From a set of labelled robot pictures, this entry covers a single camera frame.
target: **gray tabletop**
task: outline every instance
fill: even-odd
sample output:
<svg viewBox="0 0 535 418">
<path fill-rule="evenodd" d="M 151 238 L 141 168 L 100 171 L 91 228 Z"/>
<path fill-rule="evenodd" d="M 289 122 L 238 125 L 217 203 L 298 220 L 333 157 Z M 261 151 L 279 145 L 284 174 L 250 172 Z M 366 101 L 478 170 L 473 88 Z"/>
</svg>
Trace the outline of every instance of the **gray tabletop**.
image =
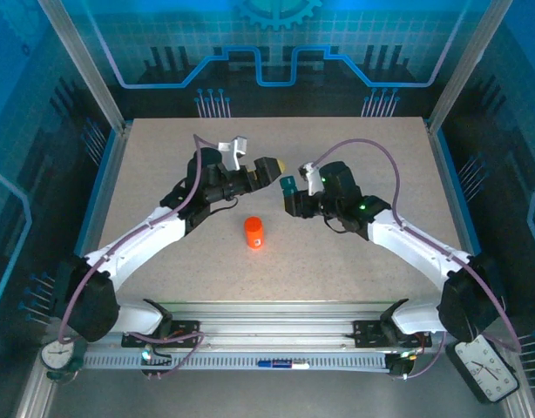
<svg viewBox="0 0 535 418">
<path fill-rule="evenodd" d="M 145 218 L 186 176 L 193 134 L 210 142 L 248 138 L 241 163 L 282 159 L 286 175 L 348 138 L 369 138 L 395 157 L 402 176 L 399 212 L 427 233 L 459 246 L 435 160 L 420 118 L 137 119 L 112 196 L 101 246 Z M 365 194 L 391 201 L 395 180 L 387 159 L 368 145 L 349 145 L 342 159 Z M 298 186 L 306 186 L 297 178 Z M 246 246 L 243 223 L 259 216 L 265 246 Z M 417 270 L 354 234 L 337 235 L 321 219 L 294 219 L 283 210 L 278 184 L 243 196 L 194 232 L 158 253 L 119 291 L 156 301 L 384 301 L 436 292 Z"/>
</svg>

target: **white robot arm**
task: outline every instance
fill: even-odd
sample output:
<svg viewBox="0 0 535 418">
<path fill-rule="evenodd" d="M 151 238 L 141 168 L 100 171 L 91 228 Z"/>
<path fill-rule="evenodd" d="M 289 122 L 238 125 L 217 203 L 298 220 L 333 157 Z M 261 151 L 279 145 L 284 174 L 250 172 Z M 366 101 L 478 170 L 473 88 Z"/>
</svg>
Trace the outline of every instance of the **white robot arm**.
<svg viewBox="0 0 535 418">
<path fill-rule="evenodd" d="M 503 289 L 491 260 L 445 245 L 394 215 L 388 203 L 362 195 L 342 161 L 322 168 L 308 163 L 299 173 L 308 181 L 307 190 L 298 191 L 293 177 L 281 179 L 287 213 L 304 219 L 322 216 L 326 222 L 338 219 L 345 231 L 387 248 L 439 290 L 440 296 L 435 298 L 400 300 L 382 315 L 382 329 L 390 345 L 414 334 L 437 331 L 470 342 L 498 317 L 482 289 L 456 262 L 461 260 L 478 270 L 500 299 Z"/>
<path fill-rule="evenodd" d="M 210 216 L 212 203 L 267 187 L 281 175 L 282 164 L 275 158 L 256 159 L 254 171 L 240 166 L 238 158 L 246 153 L 246 145 L 244 138 L 237 137 L 231 143 L 220 143 L 218 150 L 201 148 L 201 167 L 195 153 L 188 162 L 186 178 L 146 219 L 111 244 L 82 259 L 63 263 L 51 296 L 54 316 L 63 318 L 68 305 L 73 304 L 68 325 L 88 341 L 99 340 L 110 332 L 164 338 L 171 321 L 164 308 L 151 300 L 118 303 L 116 292 L 153 255 L 186 237 Z M 198 170 L 195 194 L 181 207 L 180 202 L 189 197 Z M 71 302 L 75 289 L 88 277 L 84 290 Z"/>
</svg>

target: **clock face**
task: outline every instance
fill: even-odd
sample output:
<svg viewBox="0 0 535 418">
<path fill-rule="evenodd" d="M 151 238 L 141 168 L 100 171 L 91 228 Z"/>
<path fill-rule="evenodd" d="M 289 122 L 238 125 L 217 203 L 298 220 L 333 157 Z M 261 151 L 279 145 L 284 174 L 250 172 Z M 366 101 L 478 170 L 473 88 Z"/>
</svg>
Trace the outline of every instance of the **clock face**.
<svg viewBox="0 0 535 418">
<path fill-rule="evenodd" d="M 489 401 L 498 401 L 518 388 L 515 376 L 482 335 L 473 342 L 456 344 L 455 352 Z"/>
<path fill-rule="evenodd" d="M 61 344 L 58 340 L 44 346 L 41 359 L 46 367 L 59 370 L 68 365 L 74 355 L 74 342 Z"/>
</svg>

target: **orange cylinder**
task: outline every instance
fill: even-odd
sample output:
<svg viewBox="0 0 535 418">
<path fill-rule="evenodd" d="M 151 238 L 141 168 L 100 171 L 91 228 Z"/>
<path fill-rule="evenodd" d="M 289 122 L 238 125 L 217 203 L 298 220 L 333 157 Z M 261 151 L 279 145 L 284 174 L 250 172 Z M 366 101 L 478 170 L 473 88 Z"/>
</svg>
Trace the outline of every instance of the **orange cylinder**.
<svg viewBox="0 0 535 418">
<path fill-rule="evenodd" d="M 250 217 L 244 222 L 244 233 L 250 248 L 258 249 L 264 245 L 264 227 L 257 216 Z"/>
</svg>

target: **glass panel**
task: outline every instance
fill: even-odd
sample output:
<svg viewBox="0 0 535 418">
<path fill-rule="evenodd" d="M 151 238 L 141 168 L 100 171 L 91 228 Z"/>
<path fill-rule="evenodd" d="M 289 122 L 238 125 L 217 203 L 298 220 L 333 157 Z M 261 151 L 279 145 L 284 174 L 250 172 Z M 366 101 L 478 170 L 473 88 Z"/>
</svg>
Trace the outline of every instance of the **glass panel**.
<svg viewBox="0 0 535 418">
<path fill-rule="evenodd" d="M 535 0 L 513 2 L 443 129 L 476 239 L 501 266 L 509 312 L 528 334 L 535 329 Z"/>
<path fill-rule="evenodd" d="M 428 116 L 488 0 L 66 0 L 127 118 Z"/>
<path fill-rule="evenodd" d="M 0 416 L 12 416 L 109 127 L 37 2 L 0 1 Z"/>
</svg>

